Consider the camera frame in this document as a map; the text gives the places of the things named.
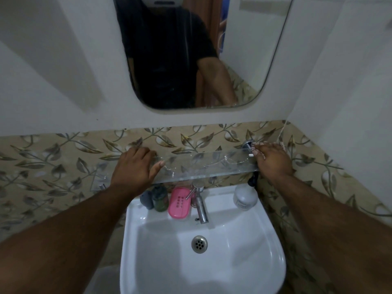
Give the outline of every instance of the green bottle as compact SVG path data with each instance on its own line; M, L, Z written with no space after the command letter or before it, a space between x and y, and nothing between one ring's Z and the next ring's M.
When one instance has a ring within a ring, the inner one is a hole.
M159 212L163 212L169 207L169 197L167 195L167 189L163 184L155 186L151 190L153 196L154 209Z

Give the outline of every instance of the chrome faucet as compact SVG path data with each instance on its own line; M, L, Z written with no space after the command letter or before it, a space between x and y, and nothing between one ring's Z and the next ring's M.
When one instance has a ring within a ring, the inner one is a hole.
M204 190L204 182L202 179L195 179L192 182L193 189L189 192L188 196L185 200L188 200L191 197L190 205L197 209L197 213L199 215L200 224L208 223L207 213L205 211L203 198L200 195L201 192Z

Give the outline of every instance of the pink soap dish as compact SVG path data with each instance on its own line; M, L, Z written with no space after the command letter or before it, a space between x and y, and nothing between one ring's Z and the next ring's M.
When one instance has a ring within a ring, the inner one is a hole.
M169 214L173 219L184 219L189 213L190 198L185 200L190 190L184 187L175 187L169 202Z

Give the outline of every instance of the faucet handle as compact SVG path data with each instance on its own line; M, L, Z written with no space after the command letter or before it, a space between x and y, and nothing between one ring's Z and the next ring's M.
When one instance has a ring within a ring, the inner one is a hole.
M188 196L185 198L185 200L188 200L189 197L193 194L193 193L201 193L204 190L204 182L202 179L195 179L192 182L193 185L193 189L192 191L189 192Z
M192 182L193 187L196 189L196 193L201 193L204 190L204 181L202 179L195 179Z

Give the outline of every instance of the white sink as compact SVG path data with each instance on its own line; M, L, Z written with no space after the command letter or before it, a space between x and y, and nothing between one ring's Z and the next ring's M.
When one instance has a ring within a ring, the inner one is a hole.
M261 203L239 210L234 189L202 193L209 219L203 225L195 221L195 208L177 220L133 200L125 224L121 293L276 293L286 272L282 246ZM208 242L202 254L191 246L199 235Z

